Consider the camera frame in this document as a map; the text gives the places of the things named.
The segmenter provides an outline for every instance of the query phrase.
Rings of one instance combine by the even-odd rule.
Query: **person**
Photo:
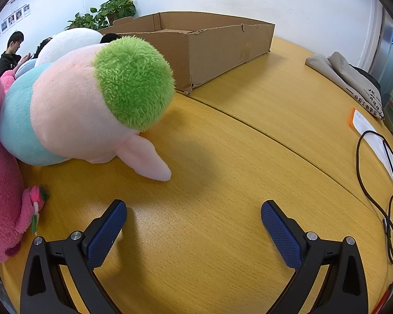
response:
[[[47,45],[47,43],[49,43],[51,41],[52,37],[48,37],[47,39],[43,40],[39,46],[37,47],[37,51],[35,52],[34,56],[32,57],[32,59],[38,59],[38,55],[39,53],[42,51],[42,49],[44,48],[45,45]]]
[[[9,38],[8,47],[0,58],[0,76],[2,76],[3,73],[11,69],[13,69],[16,73],[18,68],[30,59],[30,53],[28,53],[23,58],[21,58],[20,55],[16,54],[19,47],[21,47],[21,43],[23,42],[23,40],[24,35],[22,34],[22,32],[15,32]]]
[[[101,39],[101,43],[110,43],[114,40],[120,39],[120,35],[115,34],[115,33],[108,33],[105,34],[102,39]]]

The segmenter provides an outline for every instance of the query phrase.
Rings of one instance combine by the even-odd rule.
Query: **plush toy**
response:
[[[55,62],[63,55],[82,47],[100,43],[102,34],[89,28],[72,28],[54,36],[38,55],[35,67]]]
[[[71,158],[106,163],[118,156],[138,174],[167,181],[167,164],[139,133],[160,118],[173,93],[169,64],[142,39],[87,46],[13,83],[1,110],[0,140],[30,165]]]
[[[15,81],[15,71],[13,69],[6,71],[0,79],[6,93]]]
[[[4,97],[0,79],[0,107]],[[0,143],[0,263],[19,251],[22,234],[37,222],[43,204],[40,187],[24,190],[15,157]]]
[[[24,62],[21,67],[19,67],[18,71],[15,74],[15,79],[18,79],[22,74],[32,70],[35,67],[35,63],[38,59],[30,59],[27,62]]]

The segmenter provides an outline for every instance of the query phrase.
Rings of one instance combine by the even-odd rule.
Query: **black cable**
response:
[[[392,155],[393,155],[393,151],[390,147],[390,145],[388,144],[388,142],[386,141],[385,137],[380,135],[377,132],[374,131],[365,131],[359,138],[357,147],[356,147],[356,174],[357,174],[357,178],[359,181],[359,184],[362,188],[363,193],[366,195],[366,197],[369,199],[369,201],[380,211],[380,213],[382,213],[382,215],[385,218],[385,224],[386,224],[386,232],[385,235],[387,237],[387,252],[388,252],[388,258],[390,260],[390,263],[393,264],[393,246],[392,246],[392,241],[391,241],[391,230],[393,232],[393,223],[391,221],[391,206],[392,206],[392,201],[393,201],[393,195],[390,198],[390,202],[389,202],[389,207],[388,207],[388,214],[384,211],[384,209],[382,209],[382,207],[378,204],[378,202],[376,202],[372,196],[369,194],[369,192],[367,192],[362,178],[360,176],[360,169],[359,169],[359,148],[360,148],[360,143],[362,142],[362,139],[364,138],[364,136],[368,133],[372,133],[375,134],[377,136],[379,136],[380,138],[382,138],[383,141],[383,145],[384,145],[384,149],[385,149],[385,153],[388,157],[388,162],[390,163],[390,167],[391,167],[391,172],[392,172],[392,176],[393,176],[393,166],[391,163],[391,159],[390,156],[388,154],[388,150],[387,147],[390,149]]]

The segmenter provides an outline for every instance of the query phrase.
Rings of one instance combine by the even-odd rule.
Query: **open cardboard box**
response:
[[[116,20],[101,34],[151,43],[169,62],[176,89],[195,87],[270,51],[274,24],[237,16],[164,12]]]

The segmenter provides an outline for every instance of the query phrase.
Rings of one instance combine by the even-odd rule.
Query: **man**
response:
[[[28,53],[23,58],[21,58],[20,55],[16,54],[19,47],[21,47],[21,43],[23,42],[23,40],[24,35],[22,34],[22,32],[15,32],[9,38],[8,47],[0,58],[0,76],[2,76],[3,73],[11,69],[15,70],[16,72],[23,63],[27,62],[30,59],[30,53]]]

